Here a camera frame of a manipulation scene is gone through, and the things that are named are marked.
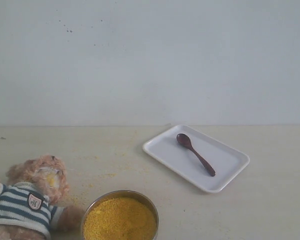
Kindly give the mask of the yellow millet grains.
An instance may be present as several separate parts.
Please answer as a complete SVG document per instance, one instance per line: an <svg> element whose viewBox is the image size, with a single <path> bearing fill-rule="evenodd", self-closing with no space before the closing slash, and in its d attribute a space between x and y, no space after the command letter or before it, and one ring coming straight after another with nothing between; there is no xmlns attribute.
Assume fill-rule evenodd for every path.
<svg viewBox="0 0 300 240"><path fill-rule="evenodd" d="M94 207L83 224L86 240L151 240L157 223L151 210L130 197L106 200Z"/></svg>

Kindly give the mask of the round metal bowl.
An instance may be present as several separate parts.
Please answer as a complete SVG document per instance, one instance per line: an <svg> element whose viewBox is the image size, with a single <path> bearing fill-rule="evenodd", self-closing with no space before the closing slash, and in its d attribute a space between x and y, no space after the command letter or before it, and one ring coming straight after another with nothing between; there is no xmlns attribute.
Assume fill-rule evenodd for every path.
<svg viewBox="0 0 300 240"><path fill-rule="evenodd" d="M153 204L153 202L146 197L145 195L137 192L137 191L132 191L132 190L116 190L116 191L112 191L109 193L106 193L102 196L100 196L99 198L97 198L93 203L90 204L90 206L87 208L82 221L81 221L81 226L80 226L80 234L81 234L81 239L84 239L84 235L83 235L83 225L84 222L86 220L86 217L88 215L88 213L96 206L98 206L99 204L101 204L104 201L110 200L110 199L114 199L114 198L132 198L135 199L137 201L139 201L140 203L146 205L150 211L153 213L154 218L156 220L156 232L155 235L153 237L152 240L155 240L157 238L158 235L158 228L159 228L159 215L158 215L158 211L157 208L155 207L155 205Z"/></svg>

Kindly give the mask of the tan teddy bear striped sweater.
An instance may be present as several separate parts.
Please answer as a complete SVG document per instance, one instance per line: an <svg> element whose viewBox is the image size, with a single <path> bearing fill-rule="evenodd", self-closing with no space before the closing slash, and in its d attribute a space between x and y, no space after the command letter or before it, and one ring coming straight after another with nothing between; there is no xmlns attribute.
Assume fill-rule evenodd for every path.
<svg viewBox="0 0 300 240"><path fill-rule="evenodd" d="M76 231L85 211L59 206L68 193L65 163L50 154L15 164L0 182L0 240L49 240L51 232Z"/></svg>

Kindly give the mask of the white rectangular plastic tray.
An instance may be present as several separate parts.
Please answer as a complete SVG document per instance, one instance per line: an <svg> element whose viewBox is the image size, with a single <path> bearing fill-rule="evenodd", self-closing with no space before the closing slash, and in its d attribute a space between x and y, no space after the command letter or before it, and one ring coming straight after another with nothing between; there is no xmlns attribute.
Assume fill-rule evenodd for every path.
<svg viewBox="0 0 300 240"><path fill-rule="evenodd" d="M185 134L190 138L194 149L215 170L215 176L210 176L199 159L177 142L177 134ZM207 193L220 192L250 163L245 153L187 125L176 125L160 133L147 141L143 150Z"/></svg>

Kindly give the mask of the dark brown wooden spoon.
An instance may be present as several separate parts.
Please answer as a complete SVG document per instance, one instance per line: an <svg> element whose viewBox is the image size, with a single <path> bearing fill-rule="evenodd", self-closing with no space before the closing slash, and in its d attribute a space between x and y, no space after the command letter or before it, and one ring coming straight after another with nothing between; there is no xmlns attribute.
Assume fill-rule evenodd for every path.
<svg viewBox="0 0 300 240"><path fill-rule="evenodd" d="M201 162L201 164L211 177L214 177L216 175L216 171L214 170L214 168L193 148L191 139L186 134L178 133L176 136L176 140L181 146L190 150L198 158L198 160Z"/></svg>

